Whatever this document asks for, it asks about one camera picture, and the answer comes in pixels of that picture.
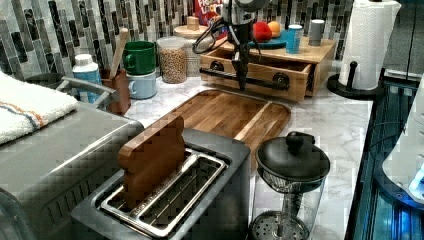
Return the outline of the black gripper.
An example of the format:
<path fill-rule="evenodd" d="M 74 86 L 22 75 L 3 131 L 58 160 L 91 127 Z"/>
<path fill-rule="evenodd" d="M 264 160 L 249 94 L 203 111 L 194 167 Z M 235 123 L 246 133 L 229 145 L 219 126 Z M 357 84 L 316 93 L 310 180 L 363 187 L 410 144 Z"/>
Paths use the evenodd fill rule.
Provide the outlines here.
<path fill-rule="evenodd" d="M 253 23 L 234 25 L 233 31 L 233 43 L 235 48 L 240 51 L 240 54 L 238 51 L 234 53 L 232 66 L 236 72 L 239 88 L 244 90 L 246 88 L 246 77 L 248 73 L 249 43 L 253 40 Z"/>

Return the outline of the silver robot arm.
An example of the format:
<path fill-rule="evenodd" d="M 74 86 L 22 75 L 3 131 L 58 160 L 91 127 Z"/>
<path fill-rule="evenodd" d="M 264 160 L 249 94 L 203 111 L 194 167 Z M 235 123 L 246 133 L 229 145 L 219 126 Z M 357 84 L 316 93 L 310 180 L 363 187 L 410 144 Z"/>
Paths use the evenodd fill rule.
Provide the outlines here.
<path fill-rule="evenodd" d="M 248 44 L 253 41 L 253 25 L 258 11 L 270 0 L 224 0 L 222 19 L 229 33 L 227 41 L 233 45 L 232 65 L 236 72 L 239 88 L 244 90 L 248 73 Z"/>

